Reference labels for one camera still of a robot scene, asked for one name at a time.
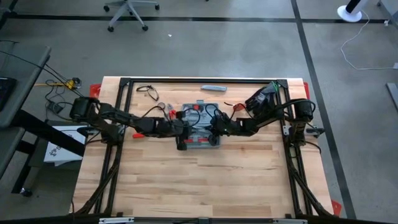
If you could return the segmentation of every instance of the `wooden table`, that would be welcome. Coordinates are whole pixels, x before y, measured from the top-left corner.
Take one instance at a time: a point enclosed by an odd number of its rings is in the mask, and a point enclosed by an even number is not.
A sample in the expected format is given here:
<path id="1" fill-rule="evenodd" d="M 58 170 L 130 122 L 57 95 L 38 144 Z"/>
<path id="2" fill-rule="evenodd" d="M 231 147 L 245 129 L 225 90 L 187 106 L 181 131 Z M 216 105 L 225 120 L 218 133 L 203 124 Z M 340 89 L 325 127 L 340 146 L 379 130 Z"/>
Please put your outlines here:
<path id="1" fill-rule="evenodd" d="M 120 77 L 104 77 L 99 100 L 115 104 Z M 288 79 L 290 97 L 306 98 L 303 80 Z M 136 92 L 135 83 L 130 113 L 143 115 L 157 104 Z M 204 83 L 151 83 L 160 101 L 181 108 L 183 103 L 218 103 L 220 110 L 232 113 L 223 102 L 239 103 L 261 85 L 225 84 L 225 93 L 201 91 Z M 122 99 L 124 108 L 126 92 Z M 154 110 L 150 116 L 162 116 Z M 236 117 L 246 117 L 236 112 Z M 222 137 L 219 149 L 176 150 L 175 139 L 133 139 L 128 128 L 124 139 L 113 213 L 133 217 L 252 217 L 283 218 L 294 214 L 287 175 L 280 123 L 274 122 L 251 137 Z M 311 136 L 308 141 L 317 143 Z M 78 210 L 99 184 L 106 145 L 98 142 L 86 147 L 73 200 Z M 308 186 L 329 211 L 333 212 L 321 155 L 315 147 L 302 147 Z M 298 196 L 304 202 L 300 187 Z M 108 191 L 104 193 L 102 209 Z"/>

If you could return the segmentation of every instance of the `chair base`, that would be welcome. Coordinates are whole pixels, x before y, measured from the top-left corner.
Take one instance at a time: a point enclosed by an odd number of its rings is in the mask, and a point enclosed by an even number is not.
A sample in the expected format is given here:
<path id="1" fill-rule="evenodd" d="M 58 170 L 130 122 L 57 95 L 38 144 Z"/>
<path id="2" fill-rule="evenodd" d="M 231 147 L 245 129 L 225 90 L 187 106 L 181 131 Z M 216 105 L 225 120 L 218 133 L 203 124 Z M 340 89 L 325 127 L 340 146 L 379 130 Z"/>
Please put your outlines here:
<path id="1" fill-rule="evenodd" d="M 114 31 L 114 24 L 116 23 L 116 21 L 123 16 L 123 14 L 127 11 L 130 13 L 130 16 L 134 16 L 140 23 L 142 26 L 142 30 L 143 31 L 147 31 L 148 27 L 144 24 L 144 22 L 142 21 L 141 17 L 139 16 L 139 14 L 137 13 L 137 11 L 134 8 L 134 5 L 155 5 L 155 9 L 159 10 L 160 9 L 160 5 L 157 1 L 133 1 L 133 0 L 125 0 L 125 1 L 116 1 L 116 2 L 109 2 L 109 3 L 105 3 L 104 6 L 104 10 L 106 12 L 109 12 L 110 10 L 110 6 L 119 6 L 118 11 L 116 12 L 116 14 L 113 16 L 113 18 L 111 19 L 111 21 L 109 22 L 109 26 L 108 26 L 108 31 L 113 32 Z"/>

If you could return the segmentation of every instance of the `concrete floor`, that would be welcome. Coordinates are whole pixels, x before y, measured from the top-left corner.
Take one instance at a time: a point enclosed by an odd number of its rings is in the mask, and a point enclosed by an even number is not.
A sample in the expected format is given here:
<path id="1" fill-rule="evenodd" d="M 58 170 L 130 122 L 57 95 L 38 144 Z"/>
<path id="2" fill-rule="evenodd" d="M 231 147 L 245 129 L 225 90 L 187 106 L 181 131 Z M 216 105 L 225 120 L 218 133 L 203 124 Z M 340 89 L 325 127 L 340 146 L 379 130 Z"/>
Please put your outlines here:
<path id="1" fill-rule="evenodd" d="M 19 0 L 19 14 L 105 16 L 105 0 Z M 138 8 L 142 16 L 295 18 L 290 0 L 161 0 L 161 10 Z M 304 19 L 337 19 L 345 0 L 297 0 Z M 370 1 L 371 19 L 387 17 Z M 8 19 L 0 39 L 52 48 L 49 65 L 67 77 L 80 77 L 81 92 L 103 76 L 311 77 L 295 22 L 150 21 L 143 32 L 136 21 Z M 310 54 L 345 172 L 356 217 L 398 222 L 398 113 L 385 84 L 398 82 L 397 70 L 357 71 L 343 59 L 340 46 L 363 24 L 304 24 Z M 345 48 L 357 67 L 391 67 L 398 62 L 398 30 L 369 24 Z M 38 82 L 51 78 L 43 72 Z M 311 98 L 318 100 L 311 88 Z M 34 88 L 24 109 L 45 118 L 46 88 Z M 67 101 L 74 99 L 70 92 Z M 320 113 L 315 124 L 322 126 Z M 342 202 L 325 135 L 322 159 L 333 200 Z M 63 215 L 68 212 L 76 172 L 42 170 L 34 196 L 8 194 L 25 157 L 16 153 L 0 180 L 0 219 Z"/>

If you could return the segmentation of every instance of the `chair wheel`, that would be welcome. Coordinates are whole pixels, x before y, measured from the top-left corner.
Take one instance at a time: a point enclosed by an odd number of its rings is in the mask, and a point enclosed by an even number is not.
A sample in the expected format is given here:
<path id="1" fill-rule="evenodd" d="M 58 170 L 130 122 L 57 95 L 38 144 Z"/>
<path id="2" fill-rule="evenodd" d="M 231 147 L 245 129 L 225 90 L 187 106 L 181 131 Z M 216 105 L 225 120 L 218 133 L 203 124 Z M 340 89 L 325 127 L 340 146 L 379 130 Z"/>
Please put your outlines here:
<path id="1" fill-rule="evenodd" d="M 30 197 L 32 196 L 33 193 L 31 190 L 22 189 L 21 192 L 19 192 L 19 194 L 21 194 L 24 197 Z"/>

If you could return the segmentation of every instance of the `small red part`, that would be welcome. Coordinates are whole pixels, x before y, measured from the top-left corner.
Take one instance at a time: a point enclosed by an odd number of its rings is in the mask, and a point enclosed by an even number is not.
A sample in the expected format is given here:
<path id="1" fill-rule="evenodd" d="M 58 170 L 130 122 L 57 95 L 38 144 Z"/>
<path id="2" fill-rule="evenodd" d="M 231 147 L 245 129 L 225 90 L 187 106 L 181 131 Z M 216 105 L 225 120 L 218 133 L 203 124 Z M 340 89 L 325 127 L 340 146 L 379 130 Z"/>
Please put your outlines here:
<path id="1" fill-rule="evenodd" d="M 177 115 L 176 110 L 170 110 L 170 111 L 169 111 L 169 117 L 170 117 L 170 119 L 175 119 L 175 118 L 176 118 L 176 115 Z"/>
<path id="2" fill-rule="evenodd" d="M 243 110 L 243 109 L 244 109 L 244 107 L 243 107 L 242 104 L 236 104 L 236 105 L 234 105 L 234 110 L 235 110 L 235 111 L 240 111 L 240 110 Z"/>
<path id="3" fill-rule="evenodd" d="M 338 217 L 340 217 L 340 213 L 341 213 L 341 204 L 336 202 L 335 200 L 331 201 L 331 206 L 333 207 L 333 213 L 335 215 L 337 215 Z"/>
<path id="4" fill-rule="evenodd" d="M 305 94 L 307 95 L 307 99 L 310 99 L 310 89 L 308 87 L 308 83 L 304 82 Z"/>
<path id="5" fill-rule="evenodd" d="M 143 134 L 140 133 L 136 133 L 132 135 L 132 138 L 144 138 L 145 136 Z"/>
<path id="6" fill-rule="evenodd" d="M 100 96 L 101 84 L 90 85 L 90 97 L 98 98 Z"/>

